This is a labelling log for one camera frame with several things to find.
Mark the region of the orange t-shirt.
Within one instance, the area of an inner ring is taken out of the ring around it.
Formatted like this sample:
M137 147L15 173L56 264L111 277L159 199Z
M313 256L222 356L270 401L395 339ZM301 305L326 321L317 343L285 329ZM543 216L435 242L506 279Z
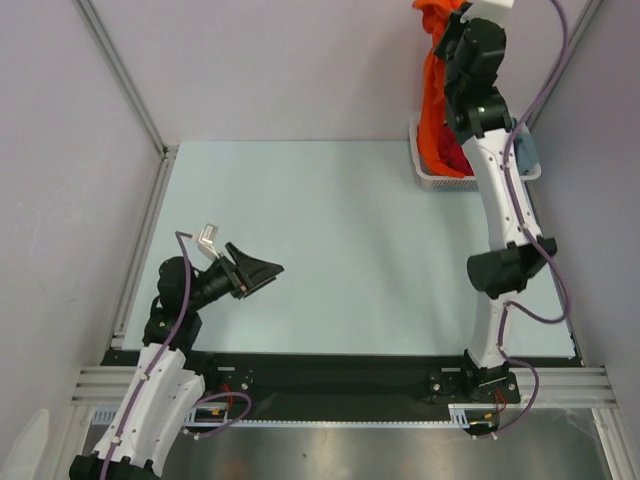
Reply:
M445 66L436 57L435 50L441 40L450 13L457 10L462 1L424 0L414 1L412 7L422 13L422 27L431 36L432 46L424 61L423 93L416 144L427 169L438 176L442 167L438 155L439 130L445 123L446 99L444 95Z

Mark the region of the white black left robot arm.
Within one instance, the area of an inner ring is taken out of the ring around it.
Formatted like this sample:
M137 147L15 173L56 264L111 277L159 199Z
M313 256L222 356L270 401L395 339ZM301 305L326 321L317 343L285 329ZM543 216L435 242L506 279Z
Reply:
M107 431L87 455L69 468L72 479L159 479L188 413L214 397L221 376L187 361L202 326L200 309L230 295L243 299L273 282L283 266L247 255L232 243L219 254L205 251L205 270L186 252L158 270L157 295L144 329L135 374Z

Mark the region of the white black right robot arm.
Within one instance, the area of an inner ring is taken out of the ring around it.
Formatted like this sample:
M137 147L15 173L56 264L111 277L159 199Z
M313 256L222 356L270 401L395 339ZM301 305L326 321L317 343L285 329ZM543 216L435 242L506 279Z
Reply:
M458 395L489 403L504 392L519 399L505 357L506 316L528 282L557 252L527 207L509 138L514 124L495 85L506 52L510 1L465 2L448 17L435 55L445 66L445 119L476 178L489 249L466 263L478 293L476 321L459 375Z

